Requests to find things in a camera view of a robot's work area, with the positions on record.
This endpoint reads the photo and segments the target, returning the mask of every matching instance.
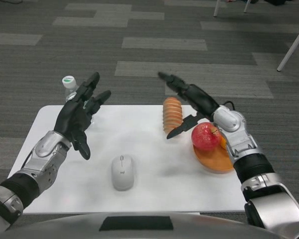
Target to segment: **robotic arm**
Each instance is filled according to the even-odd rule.
[[[9,228],[35,198],[52,186],[72,145],[83,158],[90,158],[84,131],[91,124],[92,115],[111,95],[105,91],[92,97],[99,80],[96,72],[78,88],[76,96],[62,108],[54,130],[35,145],[26,159],[29,158],[28,162],[0,184],[0,232]]]
[[[242,183],[249,224],[278,234],[286,234],[286,231],[297,228],[299,234],[299,204],[248,133],[244,116],[218,105],[196,85],[188,85],[174,75],[158,75],[198,112],[195,117],[186,117],[183,124],[172,130],[167,138],[189,130],[203,117],[209,119],[227,141],[227,152]]]

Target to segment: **plastic bottle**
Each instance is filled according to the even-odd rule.
[[[79,86],[73,76],[66,76],[62,79],[62,83],[65,87],[65,102],[71,100],[76,95],[76,90]]]

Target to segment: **orange plate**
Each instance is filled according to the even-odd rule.
[[[217,173],[227,173],[234,169],[227,151],[220,145],[210,152],[201,151],[194,145],[193,147],[197,159],[205,167],[216,171]]]

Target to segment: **cable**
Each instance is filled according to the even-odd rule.
[[[19,2],[10,2],[10,1],[5,1],[5,0],[0,0],[2,2],[6,2],[6,3],[10,3],[10,4],[20,4],[23,3],[23,0],[19,1]]]
[[[32,150],[30,151],[29,155],[26,157],[25,161],[23,162],[23,165],[21,166],[21,169],[24,168],[25,164],[27,163],[28,159],[30,158],[30,155],[32,154]]]
[[[226,105],[226,104],[228,104],[228,103],[231,104],[231,106],[233,108],[233,111],[234,111],[235,110],[235,105],[234,105],[234,103],[232,101],[226,101],[225,103],[223,103],[223,106]]]

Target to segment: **silver arm joint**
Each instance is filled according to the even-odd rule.
[[[299,222],[299,203],[284,185],[277,173],[266,173],[246,180],[241,190],[250,188],[257,191],[266,187],[279,186],[283,192],[261,196],[249,200],[259,214],[264,227],[276,233],[291,223]]]
[[[247,132],[246,120],[241,113],[220,106],[215,111],[213,118],[227,141],[227,152],[233,164],[244,156],[254,153],[263,154],[257,142]]]

